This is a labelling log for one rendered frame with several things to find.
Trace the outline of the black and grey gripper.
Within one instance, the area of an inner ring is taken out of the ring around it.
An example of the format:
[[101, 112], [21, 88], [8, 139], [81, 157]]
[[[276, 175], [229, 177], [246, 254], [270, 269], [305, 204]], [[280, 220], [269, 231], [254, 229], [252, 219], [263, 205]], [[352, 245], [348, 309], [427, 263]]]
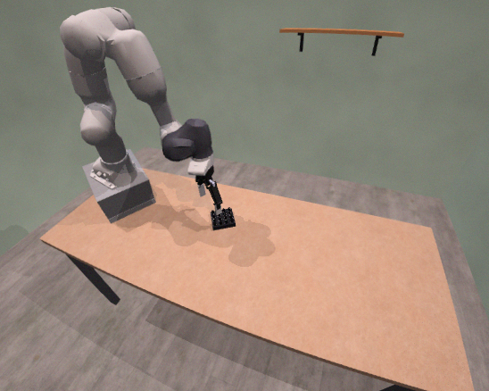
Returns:
[[217, 187], [217, 182], [212, 180], [211, 176], [213, 173], [214, 173], [214, 168], [212, 165], [210, 169], [208, 169], [208, 171], [206, 172], [205, 176], [195, 176], [195, 182], [198, 182], [197, 185], [199, 188], [200, 197], [206, 195], [204, 185], [206, 186], [207, 189], [209, 189], [211, 197], [214, 201], [213, 205], [215, 207], [216, 215], [218, 215], [222, 213], [221, 204], [223, 204], [223, 202]]

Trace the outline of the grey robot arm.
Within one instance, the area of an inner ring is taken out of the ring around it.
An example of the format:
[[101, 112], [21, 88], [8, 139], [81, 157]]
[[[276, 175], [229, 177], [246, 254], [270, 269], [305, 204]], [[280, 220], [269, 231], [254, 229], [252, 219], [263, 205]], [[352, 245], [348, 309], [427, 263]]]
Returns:
[[116, 62], [135, 97], [149, 102], [160, 125], [165, 158], [179, 162], [191, 157], [188, 174], [205, 176], [214, 164], [209, 126], [200, 119], [183, 125], [175, 119], [165, 96], [162, 67], [145, 34], [136, 30], [125, 10], [106, 7], [71, 15], [62, 22], [60, 34], [72, 85], [84, 103], [81, 137], [100, 154], [91, 178], [113, 190], [137, 177], [135, 164], [115, 131], [117, 111], [105, 57]]

